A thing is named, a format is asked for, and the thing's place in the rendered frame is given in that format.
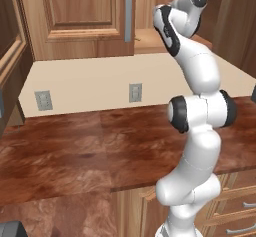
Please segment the wooden base cabinet door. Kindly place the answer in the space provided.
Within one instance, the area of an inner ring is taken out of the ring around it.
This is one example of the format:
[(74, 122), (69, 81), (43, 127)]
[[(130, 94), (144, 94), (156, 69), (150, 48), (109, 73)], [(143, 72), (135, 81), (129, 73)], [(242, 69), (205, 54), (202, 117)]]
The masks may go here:
[(155, 187), (112, 193), (118, 237), (154, 237), (168, 215), (155, 197)]

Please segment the wooden side cabinet door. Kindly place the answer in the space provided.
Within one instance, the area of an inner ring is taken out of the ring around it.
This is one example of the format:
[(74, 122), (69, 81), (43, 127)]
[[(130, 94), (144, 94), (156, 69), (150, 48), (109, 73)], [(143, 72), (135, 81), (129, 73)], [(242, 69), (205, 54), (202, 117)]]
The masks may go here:
[(19, 95), (34, 61), (22, 0), (0, 0), (0, 138), (24, 122)]

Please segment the tall wooden cabinet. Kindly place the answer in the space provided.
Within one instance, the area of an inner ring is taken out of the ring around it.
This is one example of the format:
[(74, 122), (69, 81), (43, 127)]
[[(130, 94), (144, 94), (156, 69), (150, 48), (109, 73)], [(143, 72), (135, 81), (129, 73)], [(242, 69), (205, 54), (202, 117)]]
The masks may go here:
[(256, 79), (256, 0), (222, 0), (213, 52)]

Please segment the wooden drawer front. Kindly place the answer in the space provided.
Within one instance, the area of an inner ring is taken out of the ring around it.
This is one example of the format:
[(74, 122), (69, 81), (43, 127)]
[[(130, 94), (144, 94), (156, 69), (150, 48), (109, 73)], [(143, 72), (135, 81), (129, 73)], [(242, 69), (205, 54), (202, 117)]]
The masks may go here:
[(210, 220), (219, 215), (229, 215), (246, 209), (254, 209), (244, 208), (243, 202), (256, 203), (256, 186), (225, 189), (220, 196), (208, 204), (205, 212), (206, 219)]
[(205, 237), (256, 237), (256, 216), (210, 226)]

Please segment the dark grey rounded object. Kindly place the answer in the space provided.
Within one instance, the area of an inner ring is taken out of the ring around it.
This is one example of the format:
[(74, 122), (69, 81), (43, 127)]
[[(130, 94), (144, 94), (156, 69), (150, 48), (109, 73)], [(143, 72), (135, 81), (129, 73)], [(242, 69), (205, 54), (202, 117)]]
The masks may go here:
[(0, 223), (0, 237), (28, 237), (28, 235), (20, 221), (8, 221)]

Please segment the grey wall outlet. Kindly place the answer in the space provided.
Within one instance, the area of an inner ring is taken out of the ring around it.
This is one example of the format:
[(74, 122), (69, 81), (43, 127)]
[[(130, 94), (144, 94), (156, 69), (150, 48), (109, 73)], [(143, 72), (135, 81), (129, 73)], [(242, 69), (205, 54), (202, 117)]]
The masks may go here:
[(39, 111), (53, 109), (50, 91), (35, 91), (35, 98)]
[(141, 102), (142, 101), (142, 84), (130, 84), (129, 85), (129, 102)]

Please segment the wooden wall cabinet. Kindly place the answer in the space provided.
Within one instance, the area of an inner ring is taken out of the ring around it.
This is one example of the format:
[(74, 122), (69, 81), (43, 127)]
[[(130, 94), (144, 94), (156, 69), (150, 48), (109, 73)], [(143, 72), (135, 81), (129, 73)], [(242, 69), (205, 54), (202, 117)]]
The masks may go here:
[(153, 28), (153, 8), (172, 0), (135, 0), (135, 54), (165, 53), (166, 48)]

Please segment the wooden wall cabinet door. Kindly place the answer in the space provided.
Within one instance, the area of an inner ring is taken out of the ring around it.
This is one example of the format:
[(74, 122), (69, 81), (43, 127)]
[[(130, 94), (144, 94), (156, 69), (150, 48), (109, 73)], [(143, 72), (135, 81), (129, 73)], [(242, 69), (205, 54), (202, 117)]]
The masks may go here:
[(124, 41), (125, 0), (22, 0), (37, 61), (130, 56)]

